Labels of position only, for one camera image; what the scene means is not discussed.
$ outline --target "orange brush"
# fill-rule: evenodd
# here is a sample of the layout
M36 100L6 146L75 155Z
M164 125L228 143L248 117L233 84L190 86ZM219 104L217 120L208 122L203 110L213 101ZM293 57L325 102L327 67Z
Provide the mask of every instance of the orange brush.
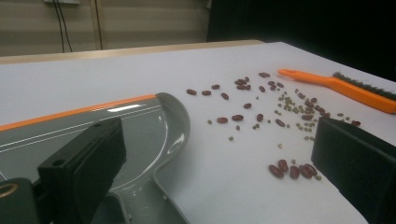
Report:
M337 77L321 77L318 75L290 69L278 69L277 72L285 77L291 77L298 81L326 86L353 100L361 102L365 105L369 105L383 112L389 114L396 113L396 101L375 94L371 91L364 90Z

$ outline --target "brush bristles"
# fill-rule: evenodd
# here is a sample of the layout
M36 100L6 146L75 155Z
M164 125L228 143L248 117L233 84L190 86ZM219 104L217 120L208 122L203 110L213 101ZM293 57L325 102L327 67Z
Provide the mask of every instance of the brush bristles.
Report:
M362 82L360 82L358 80L352 79L350 77L346 77L346 76L342 75L340 72L336 72L336 73L332 74L332 76L336 77L338 79L341 79L341 80L343 80L343 81L345 81L345 82L347 82L349 84L352 84L354 86L362 88L364 90L370 91L370 92L375 93L377 95L386 97L386 98L388 98L390 100L393 100L393 101L396 101L396 94L392 93L390 91L385 91L383 89L379 89L377 87L373 87L371 85L364 84L364 83L362 83Z

